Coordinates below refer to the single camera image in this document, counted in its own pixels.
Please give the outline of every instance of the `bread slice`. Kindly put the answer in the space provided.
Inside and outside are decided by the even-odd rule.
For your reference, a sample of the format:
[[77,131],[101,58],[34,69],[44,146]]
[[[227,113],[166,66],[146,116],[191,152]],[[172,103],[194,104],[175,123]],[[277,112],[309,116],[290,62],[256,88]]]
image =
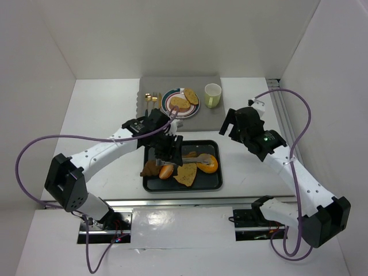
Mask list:
[[179,106],[179,112],[186,112],[190,109],[190,103],[186,99],[183,99],[183,98],[172,97],[170,99],[169,108],[173,109],[175,105]]
[[190,89],[190,88],[185,88],[184,89],[184,95],[185,98],[192,104],[192,105],[198,105],[199,104],[199,100],[197,95],[195,94],[195,92]]
[[195,163],[183,164],[178,167],[178,175],[174,178],[181,184],[190,187],[197,174],[197,165]]

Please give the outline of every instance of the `gray placemat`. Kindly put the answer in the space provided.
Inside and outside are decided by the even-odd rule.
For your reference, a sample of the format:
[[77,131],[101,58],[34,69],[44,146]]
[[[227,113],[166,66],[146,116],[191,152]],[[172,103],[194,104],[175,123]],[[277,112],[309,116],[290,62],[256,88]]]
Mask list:
[[221,86],[219,76],[195,76],[195,77],[154,77],[144,76],[140,78],[139,92],[137,94],[137,117],[144,115],[147,103],[144,101],[145,93],[161,93],[162,97],[166,92],[175,88],[191,88],[198,95],[201,106],[199,111],[186,119],[183,119],[184,126],[179,131],[219,131],[225,120],[225,109],[223,95],[215,108],[205,106],[205,86],[209,83],[216,83]]

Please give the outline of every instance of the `food item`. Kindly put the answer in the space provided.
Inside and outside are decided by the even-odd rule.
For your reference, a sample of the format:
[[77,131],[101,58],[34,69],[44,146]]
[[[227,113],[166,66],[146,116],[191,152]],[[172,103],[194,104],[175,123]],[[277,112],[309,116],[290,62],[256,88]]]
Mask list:
[[181,184],[190,187],[197,174],[197,165],[195,163],[183,164],[178,167],[178,175],[174,178]]
[[199,100],[197,95],[195,94],[195,92],[190,89],[190,88],[185,88],[184,89],[184,95],[185,98],[192,104],[192,105],[198,105],[199,104]]
[[186,112],[190,109],[190,103],[183,98],[172,97],[170,99],[169,108],[172,110],[175,105],[179,106],[179,112]]
[[202,163],[197,163],[197,167],[201,171],[204,171],[207,174],[213,174],[219,168],[219,163],[217,162],[216,158],[213,155],[210,155],[210,156],[211,156],[211,163],[209,165],[202,164]]
[[144,165],[143,171],[140,173],[141,177],[153,177],[159,175],[162,166],[156,166],[156,160],[149,160]]
[[198,156],[198,154],[197,154],[196,151],[191,151],[188,154],[183,155],[184,158],[192,158],[192,157],[197,157],[197,156]]
[[167,179],[173,174],[174,171],[174,165],[165,165],[160,170],[159,178],[161,179]]

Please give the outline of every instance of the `baking tray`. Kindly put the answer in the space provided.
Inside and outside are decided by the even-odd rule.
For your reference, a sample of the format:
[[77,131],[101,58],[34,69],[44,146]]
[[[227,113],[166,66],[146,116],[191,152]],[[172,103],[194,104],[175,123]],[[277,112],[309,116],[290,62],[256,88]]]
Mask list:
[[[143,188],[146,191],[198,191],[198,190],[216,190],[223,184],[223,175],[221,173],[221,162],[218,145],[213,140],[189,140],[183,141],[182,155],[186,155],[191,151],[196,151],[198,154],[211,154],[218,161],[218,170],[213,174],[207,174],[200,169],[197,170],[195,180],[190,187],[178,183],[173,176],[178,175],[177,166],[174,167],[174,172],[168,179],[162,180],[157,177],[143,177]],[[144,163],[148,160],[155,159],[155,150],[153,148],[145,148]]]

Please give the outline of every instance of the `light green mug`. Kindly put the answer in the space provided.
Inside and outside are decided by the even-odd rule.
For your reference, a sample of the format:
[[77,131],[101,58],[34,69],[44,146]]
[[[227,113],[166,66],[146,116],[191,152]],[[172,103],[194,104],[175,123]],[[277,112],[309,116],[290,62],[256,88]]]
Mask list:
[[222,88],[221,86],[210,83],[209,85],[206,85],[205,87],[205,105],[208,108],[215,108],[221,98]]

